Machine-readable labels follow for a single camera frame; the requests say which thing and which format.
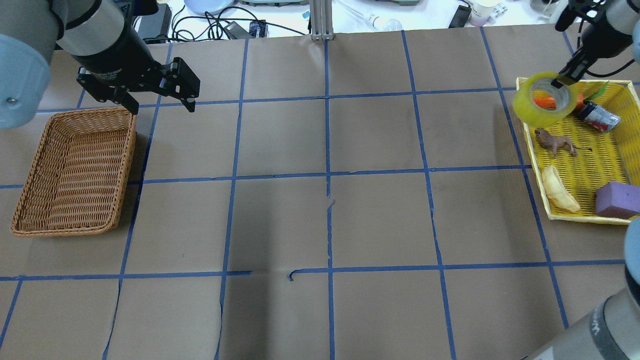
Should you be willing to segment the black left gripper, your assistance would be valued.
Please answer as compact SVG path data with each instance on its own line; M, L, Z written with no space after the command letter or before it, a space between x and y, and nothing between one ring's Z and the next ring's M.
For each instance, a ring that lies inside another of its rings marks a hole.
M200 78L181 57L166 64L155 60L135 30L123 30L105 50L77 55L76 60L82 66L77 82L100 103L115 102L137 116L140 103L131 94L153 92L179 100L188 112L195 112Z

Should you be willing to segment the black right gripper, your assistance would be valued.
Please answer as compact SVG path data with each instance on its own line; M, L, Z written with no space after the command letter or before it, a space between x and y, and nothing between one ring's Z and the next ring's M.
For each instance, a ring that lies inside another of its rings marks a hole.
M566 31L575 20L589 23L580 45L566 66L551 80L556 89L570 87L595 64L597 57L616 57L633 45L635 0L569 0L558 16L555 30Z

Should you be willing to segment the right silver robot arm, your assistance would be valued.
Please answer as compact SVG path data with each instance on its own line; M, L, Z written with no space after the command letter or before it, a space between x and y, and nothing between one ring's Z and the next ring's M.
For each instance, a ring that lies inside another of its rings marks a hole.
M604 104L621 116L604 133L584 128L572 112L578 91L590 84L585 73L599 59L611 59L633 48L639 59L639 2L637 0L570 0L555 29L566 30L576 18L589 23L581 43L558 73L543 71L518 78L512 103L522 121L528 153L542 204L549 219L581 223L625 224L624 286L533 351L530 360L637 360L639 358L639 213L630 218L610 214L602 191L616 186L639 187L639 98L627 84L622 97L606 85ZM538 147L530 131L571 131L575 141L594 146L590 158L571 165L566 156L546 154L549 166L538 166Z

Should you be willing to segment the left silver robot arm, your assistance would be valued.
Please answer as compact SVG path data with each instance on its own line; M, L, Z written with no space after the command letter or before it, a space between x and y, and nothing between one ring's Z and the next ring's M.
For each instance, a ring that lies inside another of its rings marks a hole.
M56 48L80 69L77 82L94 98L137 114L135 92L179 100L190 113L201 80L180 57L162 64L131 18L159 9L155 0L3 0L0 3L0 125L29 123L50 84Z

